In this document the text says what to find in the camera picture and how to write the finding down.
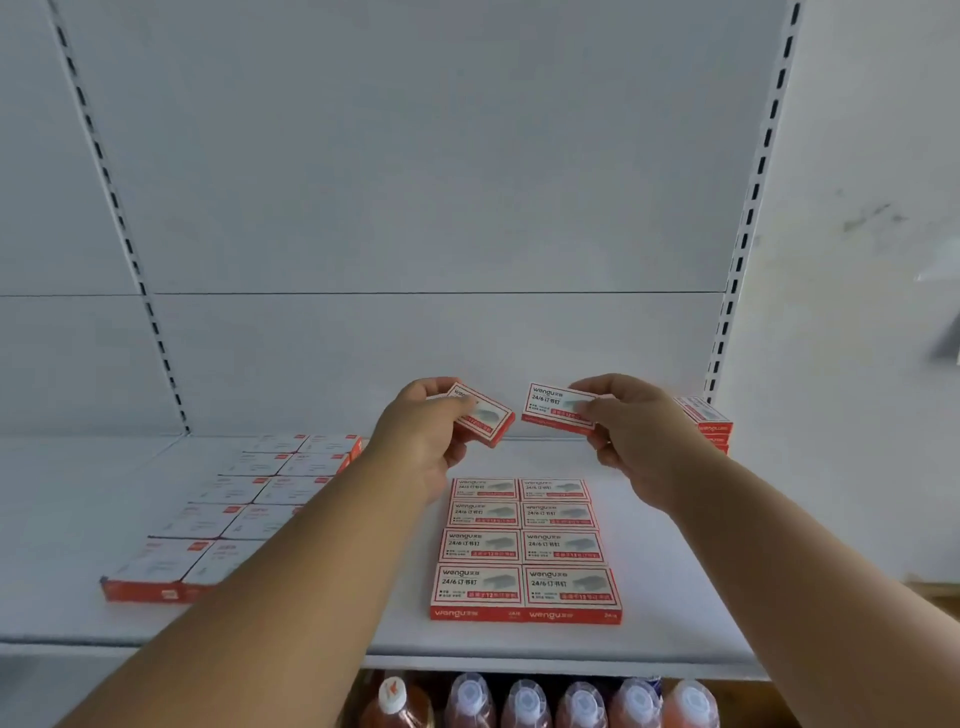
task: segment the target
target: white bottle cap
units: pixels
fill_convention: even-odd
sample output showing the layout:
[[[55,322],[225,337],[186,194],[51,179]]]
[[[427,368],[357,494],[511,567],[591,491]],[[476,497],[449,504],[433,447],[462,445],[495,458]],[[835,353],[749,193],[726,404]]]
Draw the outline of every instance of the white bottle cap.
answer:
[[[516,719],[525,725],[533,725],[543,714],[540,696],[533,688],[520,688],[514,698],[514,713]]]
[[[380,683],[380,692],[377,694],[380,710],[388,716],[398,713],[400,708],[407,704],[407,686],[398,677],[388,677]]]
[[[624,695],[624,705],[627,713],[637,723],[646,723],[654,719],[657,714],[657,703],[653,696],[640,685],[632,685]]]
[[[583,728],[592,728],[600,717],[600,706],[589,692],[576,691],[570,696],[570,713],[574,723]]]
[[[697,685],[683,686],[678,702],[681,712],[689,722],[705,726],[712,723],[713,710],[710,700]]]
[[[476,716],[487,697],[476,680],[464,680],[457,689],[457,713],[464,716]]]

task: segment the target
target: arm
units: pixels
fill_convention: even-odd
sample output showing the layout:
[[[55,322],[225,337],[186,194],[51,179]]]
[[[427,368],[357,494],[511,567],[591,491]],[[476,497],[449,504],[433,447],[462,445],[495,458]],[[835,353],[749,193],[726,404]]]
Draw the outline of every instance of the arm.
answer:
[[[601,463],[680,528],[803,725],[960,719],[960,624],[844,546],[703,438],[661,390],[622,375],[575,389]]]
[[[413,382],[356,463],[216,590],[81,703],[60,728],[332,725],[424,506],[466,454],[472,407]]]

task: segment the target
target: red and white staple box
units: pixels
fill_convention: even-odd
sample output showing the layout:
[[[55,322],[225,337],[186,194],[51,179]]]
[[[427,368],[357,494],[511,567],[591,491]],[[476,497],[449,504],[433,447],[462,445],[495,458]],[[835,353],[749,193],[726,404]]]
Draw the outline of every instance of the red and white staple box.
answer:
[[[310,436],[296,435],[260,435],[256,440],[244,446],[244,452],[296,452]]]
[[[187,601],[216,586],[263,546],[265,541],[215,541],[183,577]]]
[[[220,470],[218,475],[276,475],[293,455],[289,452],[244,452],[232,465]]]
[[[524,621],[520,566],[439,564],[431,619]]]
[[[248,505],[224,531],[225,539],[266,541],[301,509],[298,505]]]
[[[445,528],[440,561],[519,564],[520,532],[507,529]]]
[[[299,452],[308,455],[345,452],[352,459],[360,454],[362,447],[360,435],[310,435]]]
[[[466,435],[471,440],[483,443],[488,448],[496,447],[500,438],[510,429],[510,425],[516,419],[514,410],[510,407],[491,400],[486,395],[482,395],[460,382],[450,387],[446,395],[448,397],[470,396],[476,400],[477,403],[473,411],[458,418],[454,422],[454,426],[460,430],[461,434]]]
[[[623,605],[604,567],[523,567],[527,621],[619,624]]]
[[[280,470],[280,474],[294,477],[333,477],[349,464],[350,458],[345,452],[319,454],[298,452],[290,456],[290,460]]]
[[[243,505],[190,503],[147,535],[156,539],[215,539],[243,511]]]
[[[607,564],[596,531],[523,531],[521,540],[524,564]]]
[[[291,477],[277,475],[260,491],[258,505],[304,505],[330,482],[328,477]]]
[[[253,499],[270,482],[269,477],[248,475],[218,475],[187,501],[189,503],[253,503]]]
[[[675,397],[673,401],[684,409],[686,416],[693,420],[705,435],[724,435],[729,438],[733,432],[733,422],[707,404],[704,398]],[[726,441],[714,440],[714,442],[720,445],[726,444]]]
[[[578,414],[574,407],[578,402],[595,399],[596,395],[590,392],[534,383],[527,390],[527,402],[523,405],[520,419],[535,425],[589,435],[594,428],[593,422]]]
[[[450,497],[476,500],[520,500],[520,490],[511,477],[455,477]]]
[[[448,528],[520,528],[519,503],[451,498],[446,525]]]
[[[543,501],[520,503],[523,527],[537,530],[598,530],[593,506],[588,500]]]
[[[147,539],[113,575],[100,580],[107,601],[182,601],[180,580],[214,542]]]
[[[590,500],[590,493],[584,480],[521,478],[520,497],[523,500]]]

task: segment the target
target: right hand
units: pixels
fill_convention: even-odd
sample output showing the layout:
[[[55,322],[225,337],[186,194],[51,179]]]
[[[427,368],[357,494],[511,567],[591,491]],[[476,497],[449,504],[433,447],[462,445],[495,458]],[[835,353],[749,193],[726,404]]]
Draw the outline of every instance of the right hand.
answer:
[[[581,405],[596,423],[587,440],[601,465],[623,472],[645,503],[670,513],[684,481],[723,457],[697,425],[659,387],[626,375],[575,381],[570,389],[600,395]]]

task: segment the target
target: hand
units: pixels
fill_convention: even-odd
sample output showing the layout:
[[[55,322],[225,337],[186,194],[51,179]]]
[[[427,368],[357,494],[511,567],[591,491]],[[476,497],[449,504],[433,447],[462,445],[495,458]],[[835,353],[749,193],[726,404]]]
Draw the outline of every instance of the hand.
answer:
[[[446,487],[446,469],[467,454],[467,446],[453,434],[453,421],[473,411],[472,397],[427,397],[449,391],[460,379],[438,376],[405,386],[376,423],[367,452],[406,469],[420,485],[427,501]]]
[[[723,454],[659,387],[626,375],[575,381],[570,389],[601,397],[579,411],[596,423],[588,442],[602,465],[618,468],[649,505],[669,513],[695,469]]]

